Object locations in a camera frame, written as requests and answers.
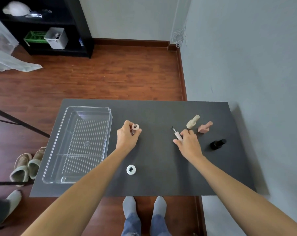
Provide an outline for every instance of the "transparent storage bin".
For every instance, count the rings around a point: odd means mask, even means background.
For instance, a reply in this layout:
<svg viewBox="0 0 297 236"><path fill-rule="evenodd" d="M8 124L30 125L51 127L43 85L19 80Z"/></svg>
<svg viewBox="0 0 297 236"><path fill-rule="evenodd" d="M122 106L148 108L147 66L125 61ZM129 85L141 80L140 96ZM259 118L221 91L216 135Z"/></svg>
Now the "transparent storage bin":
<svg viewBox="0 0 297 236"><path fill-rule="evenodd" d="M68 107L64 113L44 183L75 183L107 156L110 108Z"/></svg>

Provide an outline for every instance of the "black nail polish bottle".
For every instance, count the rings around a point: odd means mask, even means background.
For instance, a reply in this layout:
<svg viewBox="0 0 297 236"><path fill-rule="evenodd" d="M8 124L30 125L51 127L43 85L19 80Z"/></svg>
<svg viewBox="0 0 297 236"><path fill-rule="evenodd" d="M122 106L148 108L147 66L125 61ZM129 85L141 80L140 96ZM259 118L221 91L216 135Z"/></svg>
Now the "black nail polish bottle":
<svg viewBox="0 0 297 236"><path fill-rule="evenodd" d="M222 139L222 140L219 140L219 141L214 141L210 144L210 147L212 150L216 150L216 149L219 149L222 147L222 145L224 145L226 143L226 139Z"/></svg>

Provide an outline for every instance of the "gray sock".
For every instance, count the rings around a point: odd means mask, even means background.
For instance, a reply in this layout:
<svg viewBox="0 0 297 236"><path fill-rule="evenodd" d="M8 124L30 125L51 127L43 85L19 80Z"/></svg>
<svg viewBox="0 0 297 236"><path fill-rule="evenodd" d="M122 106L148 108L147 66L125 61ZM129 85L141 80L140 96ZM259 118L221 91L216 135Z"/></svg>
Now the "gray sock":
<svg viewBox="0 0 297 236"><path fill-rule="evenodd" d="M154 210L153 210L153 216L154 215L162 215L165 217L166 214L166 201L162 196L158 196L154 203Z"/></svg>
<svg viewBox="0 0 297 236"><path fill-rule="evenodd" d="M125 218L127 218L131 213L137 213L136 203L133 196L127 196L122 203L122 207Z"/></svg>

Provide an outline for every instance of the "white curtain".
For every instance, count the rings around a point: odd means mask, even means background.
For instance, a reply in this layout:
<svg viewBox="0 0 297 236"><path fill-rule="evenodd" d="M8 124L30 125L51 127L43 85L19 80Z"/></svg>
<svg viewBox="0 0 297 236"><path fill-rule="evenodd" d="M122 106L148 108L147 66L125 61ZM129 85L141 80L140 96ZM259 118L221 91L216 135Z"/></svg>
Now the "white curtain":
<svg viewBox="0 0 297 236"><path fill-rule="evenodd" d="M17 45L18 41L0 21L0 71L16 69L29 72L42 68L40 64L23 62L11 56Z"/></svg>

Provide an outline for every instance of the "gray wall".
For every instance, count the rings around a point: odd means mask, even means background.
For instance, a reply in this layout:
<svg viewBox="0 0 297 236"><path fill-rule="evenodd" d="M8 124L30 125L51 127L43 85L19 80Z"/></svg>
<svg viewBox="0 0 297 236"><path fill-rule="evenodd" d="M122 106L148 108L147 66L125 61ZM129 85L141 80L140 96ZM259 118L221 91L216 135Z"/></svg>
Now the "gray wall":
<svg viewBox="0 0 297 236"><path fill-rule="evenodd" d="M80 0L92 37L148 40L170 40L172 28L181 27L181 19L186 19L189 8L186 2Z"/></svg>
<svg viewBox="0 0 297 236"><path fill-rule="evenodd" d="M297 0L192 0L186 33L188 100L229 102L258 192L297 222ZM202 200L208 236L243 235Z"/></svg>

